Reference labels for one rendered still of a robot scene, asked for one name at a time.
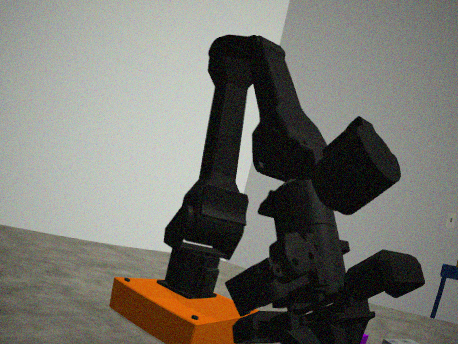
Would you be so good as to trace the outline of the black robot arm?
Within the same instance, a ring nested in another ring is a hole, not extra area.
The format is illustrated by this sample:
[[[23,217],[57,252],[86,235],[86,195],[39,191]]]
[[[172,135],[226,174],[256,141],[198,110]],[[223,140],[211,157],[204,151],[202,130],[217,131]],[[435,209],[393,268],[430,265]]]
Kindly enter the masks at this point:
[[[297,231],[288,233],[313,224],[337,228],[334,211],[353,214],[400,181],[401,172],[373,124],[360,116],[326,144],[300,106],[280,45],[260,35],[218,37],[209,50],[208,72],[215,93],[199,179],[165,227],[164,243],[172,252],[166,277],[157,284],[187,299],[217,296],[219,258],[231,259],[247,225],[249,200],[239,192],[236,175],[253,84],[259,111],[253,164],[285,183],[258,210],[275,222],[269,257],[225,282],[242,317],[271,303],[279,308],[279,299],[310,282],[312,289],[329,286],[313,243]]]

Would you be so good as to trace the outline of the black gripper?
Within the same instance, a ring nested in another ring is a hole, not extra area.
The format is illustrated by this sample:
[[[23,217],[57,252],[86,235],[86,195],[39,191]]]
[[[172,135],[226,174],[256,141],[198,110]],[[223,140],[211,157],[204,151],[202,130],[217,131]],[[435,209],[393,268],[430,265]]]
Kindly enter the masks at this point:
[[[360,344],[375,317],[368,298],[384,291],[398,298],[425,284],[421,265],[412,255],[381,250],[345,272],[343,255],[350,251],[349,242],[339,240],[336,227],[306,225],[288,234],[295,231],[321,255],[330,285],[312,289],[310,282],[279,299],[275,307],[287,311],[257,311],[239,318],[233,324],[233,343]]]

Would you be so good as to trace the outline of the purple cube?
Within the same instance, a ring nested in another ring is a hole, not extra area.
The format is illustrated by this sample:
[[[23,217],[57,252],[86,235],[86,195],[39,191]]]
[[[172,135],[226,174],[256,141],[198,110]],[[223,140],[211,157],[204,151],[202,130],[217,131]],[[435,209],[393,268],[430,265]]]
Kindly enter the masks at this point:
[[[362,337],[362,340],[361,340],[361,343],[360,343],[360,344],[366,344],[366,341],[367,341],[367,338],[368,338],[368,337],[369,337],[368,335],[363,334],[363,337]]]

